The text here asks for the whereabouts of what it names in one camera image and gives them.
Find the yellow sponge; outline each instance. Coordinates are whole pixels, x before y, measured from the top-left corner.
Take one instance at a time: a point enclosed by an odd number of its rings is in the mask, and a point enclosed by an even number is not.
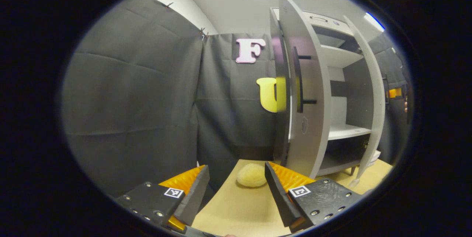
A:
[[[264,170],[264,166],[249,163],[237,173],[236,180],[245,187],[259,187],[267,182]]]

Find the cabinet door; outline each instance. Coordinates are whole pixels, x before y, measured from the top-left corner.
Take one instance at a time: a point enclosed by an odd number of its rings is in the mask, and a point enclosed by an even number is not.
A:
[[[274,142],[274,162],[285,166],[287,164],[288,138],[290,130],[290,74],[288,72],[287,53],[278,24],[277,15],[269,8],[270,36],[275,59],[276,75],[276,131]]]
[[[367,168],[367,165],[370,162],[372,156],[374,155],[381,139],[385,118],[385,91],[383,87],[381,70],[379,69],[379,64],[377,63],[377,60],[374,56],[374,53],[372,52],[371,47],[369,46],[367,40],[364,38],[361,32],[359,32],[357,27],[352,23],[352,21],[350,21],[346,16],[344,16],[344,19],[346,20],[349,28],[351,28],[354,38],[356,39],[357,43],[359,44],[359,47],[362,50],[362,53],[364,54],[364,59],[367,63],[367,67],[371,75],[373,89],[374,111],[372,111],[372,130],[371,135],[369,137],[369,144],[367,145],[364,156],[362,157],[361,163],[359,164],[359,171],[357,172],[356,177],[357,179],[359,179]]]
[[[331,86],[321,45],[308,18],[293,0],[279,0],[291,85],[291,133],[287,167],[311,178],[326,151]]]

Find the drawer handle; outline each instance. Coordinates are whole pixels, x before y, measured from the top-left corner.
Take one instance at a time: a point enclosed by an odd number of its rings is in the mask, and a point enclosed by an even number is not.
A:
[[[324,20],[325,22],[327,22],[327,19],[325,19],[325,18],[322,18],[322,17],[315,17],[315,16],[310,16],[310,19],[315,19],[315,18],[322,19],[322,20]]]
[[[304,104],[316,104],[316,100],[305,100],[303,99],[303,82],[302,82],[302,69],[300,68],[300,59],[312,59],[311,56],[299,56],[294,46],[293,49],[293,59],[295,66],[295,81],[297,87],[297,101],[296,101],[296,111],[298,113],[303,113]]]

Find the wall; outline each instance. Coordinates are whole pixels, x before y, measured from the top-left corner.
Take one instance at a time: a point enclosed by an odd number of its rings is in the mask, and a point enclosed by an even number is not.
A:
[[[200,28],[205,28],[204,32],[209,34],[218,34],[211,21],[199,8],[194,0],[158,0],[164,4],[174,2],[170,7],[184,16],[192,24]]]
[[[269,33],[269,7],[278,0],[194,0],[220,34]],[[343,21],[346,15],[370,41],[380,34],[364,19],[365,10],[349,0],[294,0],[302,9]]]

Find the wooden table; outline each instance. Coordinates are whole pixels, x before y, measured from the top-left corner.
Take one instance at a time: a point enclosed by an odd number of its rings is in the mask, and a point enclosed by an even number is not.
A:
[[[192,227],[220,236],[232,234],[237,237],[274,237],[290,234],[284,227],[272,193],[267,183],[258,188],[243,187],[236,182],[236,175],[248,163],[264,165],[260,160],[239,160],[223,186],[208,204],[197,214]],[[361,181],[352,190],[363,194],[376,187],[391,170],[392,166],[376,160],[367,168]],[[355,179],[350,169],[319,178],[331,178],[349,188]]]

